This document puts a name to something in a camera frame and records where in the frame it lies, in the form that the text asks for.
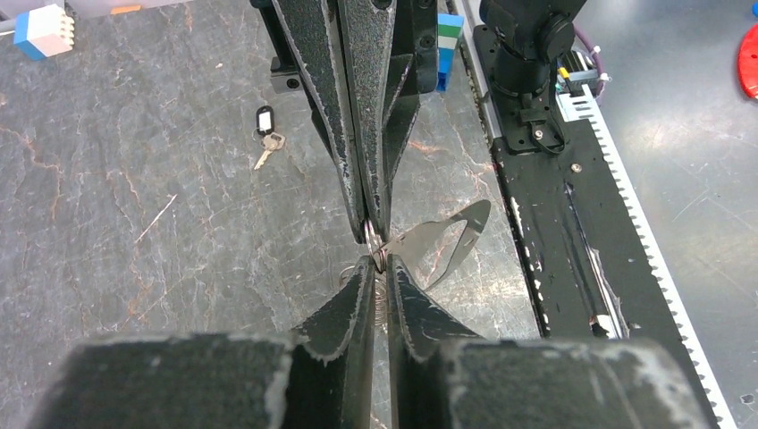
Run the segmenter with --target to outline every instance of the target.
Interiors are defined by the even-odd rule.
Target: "metal table surface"
[[[605,121],[744,428],[758,428],[758,103],[737,50],[753,3],[589,0],[577,17],[613,78]]]
[[[0,427],[22,426],[84,337],[284,331],[336,293],[365,250],[305,96],[270,88],[273,54],[247,2],[79,21],[75,50],[40,63],[0,39]],[[287,143],[253,171],[255,111],[266,104]],[[480,198],[495,202],[490,222],[432,296],[485,337],[536,337],[458,60],[451,89],[423,98],[393,229]],[[422,264],[422,284],[451,237]],[[376,348],[381,427],[386,344]]]
[[[606,121],[713,370],[737,422],[758,427],[740,399],[758,388],[758,122],[734,71],[749,3],[590,0],[578,22],[603,47]],[[286,330],[362,250],[305,98],[269,88],[246,2],[77,29],[75,51],[43,63],[0,39],[0,427],[22,425],[83,337]],[[253,172],[263,104],[288,143]],[[424,98],[394,194],[396,231],[500,201],[459,61],[448,93]],[[487,337],[533,337],[520,275],[496,204],[434,298]]]

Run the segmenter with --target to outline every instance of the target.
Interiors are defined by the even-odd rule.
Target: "orange object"
[[[111,9],[112,15],[117,15],[119,13],[127,13],[127,12],[136,12],[138,10],[142,9],[142,6],[139,4],[135,4],[132,6],[121,6],[121,7],[115,7]]]
[[[737,55],[737,71],[748,97],[758,98],[758,25],[745,35]]]

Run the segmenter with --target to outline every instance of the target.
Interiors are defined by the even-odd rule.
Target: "white stick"
[[[168,210],[168,206],[170,206],[171,203],[176,199],[177,195],[179,194],[171,195],[171,200],[169,200],[168,204],[166,204],[166,207],[164,207],[164,209],[161,210],[160,213],[158,213],[158,216],[156,216],[156,218],[153,219],[153,222],[151,222],[150,225],[148,225],[147,228],[139,235],[139,238],[134,240],[134,244],[139,243],[142,240],[142,238],[145,237],[145,234],[147,234],[147,232],[150,231],[150,228],[152,228],[153,225],[155,225],[156,222],[158,222],[158,218],[160,218],[163,215],[163,213],[165,213],[165,211]]]

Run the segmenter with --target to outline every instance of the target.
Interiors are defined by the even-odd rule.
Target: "red object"
[[[747,32],[739,47],[737,72],[747,96],[758,98],[758,25]]]

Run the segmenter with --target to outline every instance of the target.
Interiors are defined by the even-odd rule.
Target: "key tag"
[[[274,132],[274,109],[270,105],[264,105],[256,112],[257,133],[267,136]]]

